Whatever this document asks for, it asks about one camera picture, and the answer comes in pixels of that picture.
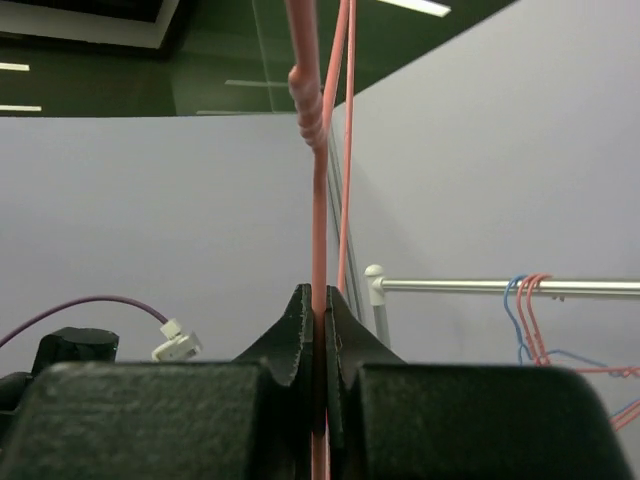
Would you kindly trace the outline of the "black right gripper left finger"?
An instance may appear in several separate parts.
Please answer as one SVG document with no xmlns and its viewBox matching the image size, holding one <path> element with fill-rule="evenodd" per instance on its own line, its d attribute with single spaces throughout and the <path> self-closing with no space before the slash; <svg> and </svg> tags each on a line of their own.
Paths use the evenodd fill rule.
<svg viewBox="0 0 640 480">
<path fill-rule="evenodd" d="M 252 479 L 311 477 L 311 286 L 295 287 L 282 316 L 236 360 L 262 368 Z"/>
</svg>

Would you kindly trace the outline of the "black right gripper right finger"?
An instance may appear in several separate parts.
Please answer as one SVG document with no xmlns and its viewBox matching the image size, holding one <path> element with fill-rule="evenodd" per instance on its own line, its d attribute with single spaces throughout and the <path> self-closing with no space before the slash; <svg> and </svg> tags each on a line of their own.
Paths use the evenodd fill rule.
<svg viewBox="0 0 640 480">
<path fill-rule="evenodd" d="M 352 313 L 335 286 L 327 288 L 325 316 L 327 433 L 330 477 L 361 477 L 366 450 L 359 371 L 369 365 L 403 365 Z"/>
</svg>

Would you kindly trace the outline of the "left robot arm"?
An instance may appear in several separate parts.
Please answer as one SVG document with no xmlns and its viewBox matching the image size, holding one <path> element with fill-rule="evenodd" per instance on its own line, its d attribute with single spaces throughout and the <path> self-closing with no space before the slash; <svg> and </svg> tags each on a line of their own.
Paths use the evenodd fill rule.
<svg viewBox="0 0 640 480">
<path fill-rule="evenodd" d="M 117 362 L 119 339 L 65 327 L 1 381 L 5 479 L 307 479 L 310 288 L 226 362 Z"/>
</svg>

